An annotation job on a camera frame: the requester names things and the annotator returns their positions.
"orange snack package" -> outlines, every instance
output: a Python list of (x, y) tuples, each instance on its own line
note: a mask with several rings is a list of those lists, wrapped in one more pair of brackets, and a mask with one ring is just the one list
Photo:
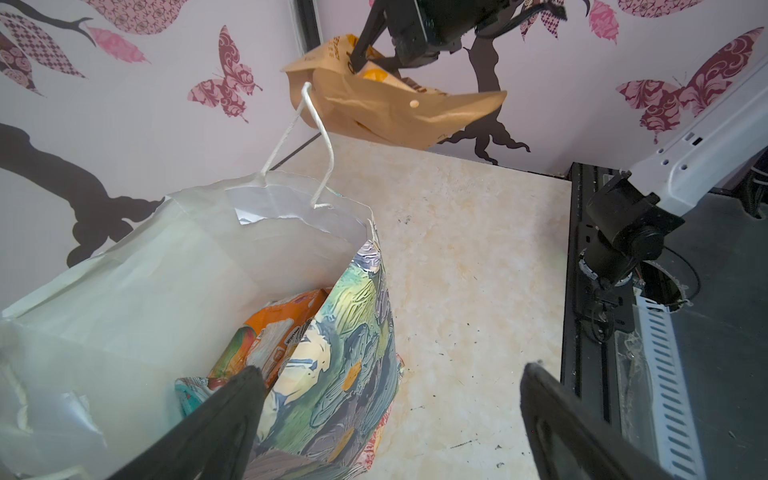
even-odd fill
[(327, 297), (325, 290), (313, 290), (262, 308), (235, 332), (208, 376), (229, 379), (253, 365), (261, 368), (266, 387), (272, 388)]

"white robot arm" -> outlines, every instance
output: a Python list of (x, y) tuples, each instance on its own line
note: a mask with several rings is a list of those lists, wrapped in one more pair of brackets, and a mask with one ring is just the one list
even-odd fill
[(637, 162), (629, 183), (679, 217), (717, 182), (768, 146), (768, 57), (664, 148)]

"wallpaper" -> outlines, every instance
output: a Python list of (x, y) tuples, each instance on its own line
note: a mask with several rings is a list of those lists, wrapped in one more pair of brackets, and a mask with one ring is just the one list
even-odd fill
[[(513, 0), (500, 20), (541, 0)], [(431, 150), (546, 174), (574, 161), (628, 168), (651, 155), (765, 57), (763, 0), (558, 0), (493, 41), (415, 70), (452, 94), (508, 91), (501, 109)], [(365, 0), (319, 3), (323, 34), (359, 34)], [(393, 55), (387, 32), (376, 42)]]
[(0, 309), (165, 194), (260, 169), (299, 55), (281, 0), (0, 0)]

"black cable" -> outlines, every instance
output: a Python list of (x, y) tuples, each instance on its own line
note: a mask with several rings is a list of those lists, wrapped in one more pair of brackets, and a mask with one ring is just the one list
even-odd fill
[(751, 217), (760, 218), (760, 202), (763, 200), (765, 189), (760, 189), (760, 185), (755, 181), (758, 175), (765, 175), (768, 169), (768, 148), (763, 150), (760, 158), (757, 159), (750, 171), (746, 173), (734, 193), (741, 200), (744, 211)]
[(666, 245), (664, 245), (664, 248), (669, 250), (672, 254), (674, 254), (674, 256), (676, 256), (677, 258), (682, 260), (686, 265), (688, 265), (688, 268), (690, 268), (690, 271), (693, 272), (694, 276), (696, 277), (696, 290), (688, 298), (679, 300), (675, 303), (672, 303), (671, 305), (665, 305), (665, 306), (674, 306), (679, 303), (684, 303), (686, 300), (693, 300), (694, 298), (696, 298), (696, 295), (698, 295), (699, 292), (701, 291), (701, 277), (699, 277), (699, 273), (696, 271), (694, 266), (690, 264), (688, 260), (685, 260), (685, 257), (680, 255), (678, 252), (672, 250), (671, 248), (667, 247)]

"food package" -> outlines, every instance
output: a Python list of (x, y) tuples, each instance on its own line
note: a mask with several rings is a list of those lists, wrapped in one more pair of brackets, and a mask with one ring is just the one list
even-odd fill
[(232, 337), (208, 377), (184, 377), (175, 383), (184, 415), (189, 415), (246, 366), (261, 369), (268, 389), (299, 344), (328, 293), (313, 290), (274, 302), (251, 316)]
[[(425, 150), (495, 111), (507, 96), (506, 91), (446, 94), (399, 78), (399, 73), (384, 77), (373, 66), (366, 66), (367, 75), (365, 68), (355, 74), (349, 56), (356, 44), (355, 35), (336, 37), (283, 69), (295, 108), (302, 86), (312, 82), (312, 102), (328, 131)], [(383, 55), (368, 48), (366, 57), (375, 64)], [(316, 126), (308, 111), (302, 118)]]

